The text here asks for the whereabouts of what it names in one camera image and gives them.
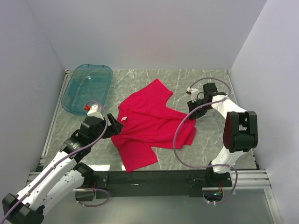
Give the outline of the teal translucent plastic bin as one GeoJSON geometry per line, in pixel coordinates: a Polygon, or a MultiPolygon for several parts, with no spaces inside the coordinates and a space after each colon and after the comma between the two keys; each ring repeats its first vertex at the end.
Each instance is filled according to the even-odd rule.
{"type": "Polygon", "coordinates": [[[105,65],[78,66],[66,86],[61,106],[69,113],[86,115],[86,102],[95,100],[104,105],[112,76],[113,71],[105,65]]]}

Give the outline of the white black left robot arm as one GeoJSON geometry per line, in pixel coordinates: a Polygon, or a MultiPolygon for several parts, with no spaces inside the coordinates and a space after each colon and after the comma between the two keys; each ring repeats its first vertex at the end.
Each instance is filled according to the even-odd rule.
{"type": "Polygon", "coordinates": [[[87,189],[94,181],[94,170],[81,160],[100,139],[121,133],[123,124],[112,114],[105,118],[88,116],[62,147],[52,162],[23,190],[7,194],[4,217],[12,224],[40,224],[45,214],[74,189],[87,189]]]}

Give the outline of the aluminium left side rail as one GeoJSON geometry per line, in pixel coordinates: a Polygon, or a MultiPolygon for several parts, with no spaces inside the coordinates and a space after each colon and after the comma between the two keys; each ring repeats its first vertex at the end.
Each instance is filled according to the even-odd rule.
{"type": "Polygon", "coordinates": [[[56,123],[56,119],[57,119],[57,115],[58,115],[58,109],[61,105],[61,99],[63,97],[63,93],[64,93],[65,88],[66,88],[66,83],[67,83],[68,76],[70,74],[71,74],[71,70],[65,70],[63,83],[62,83],[62,86],[61,86],[61,89],[60,89],[60,92],[59,92],[59,95],[58,95],[58,100],[57,100],[57,103],[56,103],[56,107],[55,107],[55,110],[54,110],[54,114],[53,114],[53,117],[52,117],[52,120],[51,120],[50,128],[49,128],[49,131],[48,131],[48,134],[47,134],[47,137],[46,137],[46,141],[45,141],[45,144],[44,144],[44,147],[43,147],[43,151],[42,151],[38,166],[44,166],[44,164],[45,164],[45,160],[46,160],[46,157],[47,157],[47,154],[48,154],[51,138],[52,138],[53,131],[54,131],[54,125],[56,123]]]}

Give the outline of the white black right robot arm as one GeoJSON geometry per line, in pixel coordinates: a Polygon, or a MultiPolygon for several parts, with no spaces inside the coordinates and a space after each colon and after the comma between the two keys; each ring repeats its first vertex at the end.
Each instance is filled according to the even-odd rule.
{"type": "Polygon", "coordinates": [[[246,111],[235,104],[224,92],[217,90],[215,83],[203,85],[203,91],[187,88],[191,100],[187,102],[190,120],[196,120],[214,109],[225,119],[223,131],[223,148],[217,157],[211,161],[213,170],[205,174],[205,181],[210,186],[216,186],[221,181],[221,174],[230,170],[235,162],[256,148],[258,144],[257,114],[246,111]]]}

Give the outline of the red t shirt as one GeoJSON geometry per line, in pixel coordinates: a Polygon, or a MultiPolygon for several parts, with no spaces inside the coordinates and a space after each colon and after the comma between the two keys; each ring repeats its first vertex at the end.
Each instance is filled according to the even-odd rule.
{"type": "Polygon", "coordinates": [[[175,133],[186,114],[167,107],[171,95],[172,91],[155,79],[118,106],[117,121],[123,128],[111,140],[127,172],[156,163],[153,147],[181,149],[192,144],[195,121],[188,119],[175,133]]]}

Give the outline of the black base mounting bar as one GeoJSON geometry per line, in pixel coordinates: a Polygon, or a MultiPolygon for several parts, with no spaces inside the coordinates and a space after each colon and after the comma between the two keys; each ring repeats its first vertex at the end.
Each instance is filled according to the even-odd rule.
{"type": "Polygon", "coordinates": [[[75,193],[78,201],[130,196],[202,197],[203,188],[231,187],[229,173],[217,174],[212,168],[203,170],[155,171],[91,171],[80,168],[85,179],[75,193]]]}

